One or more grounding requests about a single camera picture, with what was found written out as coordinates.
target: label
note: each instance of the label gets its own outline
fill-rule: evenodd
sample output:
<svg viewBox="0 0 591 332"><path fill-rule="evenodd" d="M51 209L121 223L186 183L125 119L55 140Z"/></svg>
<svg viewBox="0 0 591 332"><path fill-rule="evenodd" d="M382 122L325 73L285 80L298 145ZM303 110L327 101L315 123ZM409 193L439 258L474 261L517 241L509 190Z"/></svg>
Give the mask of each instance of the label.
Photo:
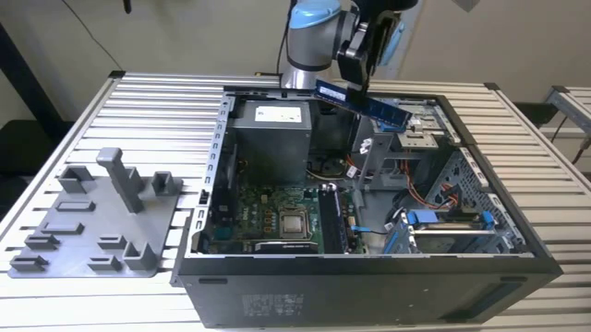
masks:
<svg viewBox="0 0 591 332"><path fill-rule="evenodd" d="M305 294L249 294L242 296L246 317L301 316Z"/></svg>
<svg viewBox="0 0 591 332"><path fill-rule="evenodd" d="M358 174L358 167L350 166L350 169L347 170L347 176L353 178Z"/></svg>
<svg viewBox="0 0 591 332"><path fill-rule="evenodd" d="M337 92L337 91L326 88L325 86L321 87L319 92L323 95L330 95L331 97L334 97L334 99L339 99L342 101L345 101L347 99L347 96L343 93Z"/></svg>
<svg viewBox="0 0 591 332"><path fill-rule="evenodd" d="M413 126L419 126L422 124L422 121L413 116L411 119L409 120L409 124Z"/></svg>
<svg viewBox="0 0 591 332"><path fill-rule="evenodd" d="M259 106L255 121L302 122L302 109L299 107Z"/></svg>

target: slotted aluminum surface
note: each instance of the slotted aluminum surface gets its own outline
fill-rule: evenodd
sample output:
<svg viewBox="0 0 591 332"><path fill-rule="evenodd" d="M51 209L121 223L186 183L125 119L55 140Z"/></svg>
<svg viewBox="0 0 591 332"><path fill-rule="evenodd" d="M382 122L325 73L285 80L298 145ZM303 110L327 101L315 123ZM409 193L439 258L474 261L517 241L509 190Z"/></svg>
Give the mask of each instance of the slotted aluminum surface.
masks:
<svg viewBox="0 0 591 332"><path fill-rule="evenodd" d="M129 73L110 80L0 223L0 327L18 331L202 331L183 288L169 285L189 209L197 203L213 118L223 85L278 86L275 78ZM375 81L379 92L443 94L450 99L541 238L565 270L546 288L482 326L399 327L431 331L591 330L590 184L498 91L482 84ZM117 146L142 175L170 170L185 179L162 272L151 279L11 279L8 262L62 189L66 165L87 165ZM391 331L373 326L298 331Z"/></svg>
<svg viewBox="0 0 591 332"><path fill-rule="evenodd" d="M587 113L591 114L591 88L567 88L571 91L573 97L587 109Z"/></svg>

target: cable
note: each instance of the cable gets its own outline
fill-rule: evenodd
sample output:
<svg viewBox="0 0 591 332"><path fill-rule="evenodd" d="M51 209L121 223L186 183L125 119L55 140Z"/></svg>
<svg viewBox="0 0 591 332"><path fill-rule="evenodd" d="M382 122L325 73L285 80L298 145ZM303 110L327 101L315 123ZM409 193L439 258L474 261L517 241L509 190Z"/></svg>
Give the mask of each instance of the cable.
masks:
<svg viewBox="0 0 591 332"><path fill-rule="evenodd" d="M367 227L351 226L351 230L354 230L355 232L361 232L361 233L374 233L374 234L379 234L379 235L389 235L387 232L378 232Z"/></svg>
<svg viewBox="0 0 591 332"><path fill-rule="evenodd" d="M454 186L450 185L449 183L442 183L442 188L443 188L446 191L449 191L449 190L451 190L451 189L454 188ZM449 195L449 198L447 198L447 199L449 199L449 200L453 200L455 205L458 204L458 195L457 195L457 194L451 194L451 195Z"/></svg>
<svg viewBox="0 0 591 332"><path fill-rule="evenodd" d="M113 57L110 51L105 48L103 44L97 40L95 36L93 35L91 30L89 29L89 26L86 26L83 19L81 19L81 16L78 16L77 12L74 11L71 5L66 2L66 0L62 0L62 2L65 3L66 7L69 7L69 9L71 10L74 16L78 18L81 24L83 25L86 32L89 33L89 35L91 36L93 40L95 41L95 43L99 45L99 47L103 49L103 51L106 52L106 54L110 56L113 62L115 62L115 65L118 66L119 70L123 71L122 65L119 64L118 60L115 60L115 58Z"/></svg>
<svg viewBox="0 0 591 332"><path fill-rule="evenodd" d="M393 219L397 219L398 214L399 214L403 210L405 210L405 207L401 207L401 208L397 210L395 214L391 216L391 218L393 218Z"/></svg>
<svg viewBox="0 0 591 332"><path fill-rule="evenodd" d="M402 189L397 195L391 198L391 205L394 207L398 207L398 205L401 204L401 202L403 201L405 197L407 197L409 195L409 189Z"/></svg>
<svg viewBox="0 0 591 332"><path fill-rule="evenodd" d="M554 139L557 138L558 132L561 131L561 128L563 128L563 124L566 122L566 119L569 119L569 116L565 116L563 121L558 125L557 131L554 132L554 135L553 135L553 138L551 138L551 143L554 143Z"/></svg>
<svg viewBox="0 0 591 332"><path fill-rule="evenodd" d="M326 178L325 176L322 176L322 175L318 175L317 173L314 173L311 170L306 170L306 172L311 175L311 176L314 176L315 178L318 178L319 180L323 180L323 181L339 181L339 180L345 180L345 178Z"/></svg>
<svg viewBox="0 0 591 332"><path fill-rule="evenodd" d="M571 162L573 165L577 164L577 162L579 161L581 156L583 155L583 151L585 151L583 149L579 149L579 152L577 153L575 159L573 159L573 162Z"/></svg>
<svg viewBox="0 0 591 332"><path fill-rule="evenodd" d="M354 168L357 168L359 171L362 171L362 169L361 169L359 167L355 166L355 163L353 162L353 159L351 159L351 155L350 155L350 154L347 154L346 162L347 162L347 164L349 164L351 167L354 167ZM373 175L373 173L369 172L369 174L370 174L370 175L366 176L366 179L367 179L367 180L374 180L374 175Z"/></svg>
<svg viewBox="0 0 591 332"><path fill-rule="evenodd" d="M451 203L451 202L453 202L453 199L446 199L446 200L443 201L443 203L439 205L438 210L439 210L441 208L443 208L443 206L445 206L446 204Z"/></svg>
<svg viewBox="0 0 591 332"><path fill-rule="evenodd" d="M427 203L427 201L422 198L422 196L419 195L419 193L417 192L415 189L415 185L413 184L413 180L411 180L411 176L410 176L410 166L409 166L409 160L405 160L402 162L402 167L403 167L403 172L407 175L407 187L409 187L409 193L413 196L413 198L415 199L415 201L418 201L421 204L423 204L425 206L427 206L429 208L437 210L438 206Z"/></svg>
<svg viewBox="0 0 591 332"><path fill-rule="evenodd" d="M283 35L283 37L281 39L279 53L278 53L278 63L275 64L275 74L278 74L278 75L279 75L281 55L282 55L282 53L285 51L285 46L286 46L287 52L290 54L290 46L286 45L286 40L287 40L287 32L290 31L290 20L293 18L293 9L294 9L295 5L297 5L297 0L290 0L290 10L287 11L285 35Z"/></svg>

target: white label on power supply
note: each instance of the white label on power supply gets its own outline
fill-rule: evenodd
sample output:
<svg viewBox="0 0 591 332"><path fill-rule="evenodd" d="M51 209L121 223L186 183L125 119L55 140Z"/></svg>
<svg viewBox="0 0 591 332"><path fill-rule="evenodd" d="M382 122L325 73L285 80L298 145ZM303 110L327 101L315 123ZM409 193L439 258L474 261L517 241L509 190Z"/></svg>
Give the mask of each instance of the white label on power supply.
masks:
<svg viewBox="0 0 591 332"><path fill-rule="evenodd" d="M334 97L334 98L337 98L339 100L345 101L346 98L347 98L347 96L343 93L337 92L337 91L334 91L331 89L327 89L325 86L321 87L319 91L321 91L322 94L330 95L331 97Z"/></svg>
<svg viewBox="0 0 591 332"><path fill-rule="evenodd" d="M351 166L350 169L347 170L347 176L353 178L355 174L358 174L358 167Z"/></svg>
<svg viewBox="0 0 591 332"><path fill-rule="evenodd" d="M302 122L302 109L299 107L259 106L255 121Z"/></svg>

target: blue ram stick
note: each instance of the blue ram stick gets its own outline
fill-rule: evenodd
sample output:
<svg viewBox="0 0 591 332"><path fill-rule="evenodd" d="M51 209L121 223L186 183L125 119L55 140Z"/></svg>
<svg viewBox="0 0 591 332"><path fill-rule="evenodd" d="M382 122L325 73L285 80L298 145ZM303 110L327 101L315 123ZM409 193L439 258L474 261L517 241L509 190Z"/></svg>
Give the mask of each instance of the blue ram stick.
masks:
<svg viewBox="0 0 591 332"><path fill-rule="evenodd" d="M397 106L389 105L370 97L365 98L362 104L354 104L347 101L347 90L345 88L321 80L317 81L314 97L342 109L385 122L393 127L390 129L391 132L403 133L407 130L407 123L413 113Z"/></svg>

